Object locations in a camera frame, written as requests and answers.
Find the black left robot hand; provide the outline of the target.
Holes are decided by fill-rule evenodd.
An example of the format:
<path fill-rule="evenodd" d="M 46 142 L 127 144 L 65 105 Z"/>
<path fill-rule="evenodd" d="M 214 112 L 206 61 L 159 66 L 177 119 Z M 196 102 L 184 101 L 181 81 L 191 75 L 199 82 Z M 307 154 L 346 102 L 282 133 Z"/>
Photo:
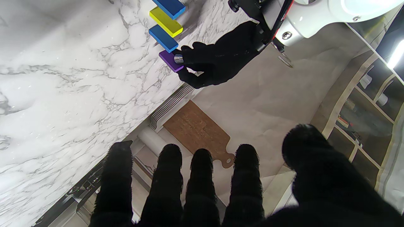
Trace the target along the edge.
<path fill-rule="evenodd" d="M 194 42 L 173 50 L 183 57 L 178 77 L 189 86 L 200 89 L 223 84 L 259 55 L 254 46 L 257 24 L 247 21 L 220 37 L 214 44 Z"/>

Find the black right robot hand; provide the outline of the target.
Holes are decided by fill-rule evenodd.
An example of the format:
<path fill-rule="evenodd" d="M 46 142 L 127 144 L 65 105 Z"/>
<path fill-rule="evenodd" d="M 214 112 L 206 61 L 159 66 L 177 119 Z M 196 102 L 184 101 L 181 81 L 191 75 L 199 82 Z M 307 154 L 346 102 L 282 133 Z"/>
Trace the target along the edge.
<path fill-rule="evenodd" d="M 182 154 L 177 145 L 167 144 L 159 155 L 140 220 L 133 223 L 131 144 L 114 143 L 107 153 L 90 227 L 403 226 L 403 216 L 313 125 L 296 125 L 282 144 L 284 161 L 296 172 L 292 193 L 298 205 L 264 216 L 259 159 L 249 144 L 236 151 L 223 220 L 212 180 L 213 160 L 204 148 L 193 155 L 182 205 Z"/>

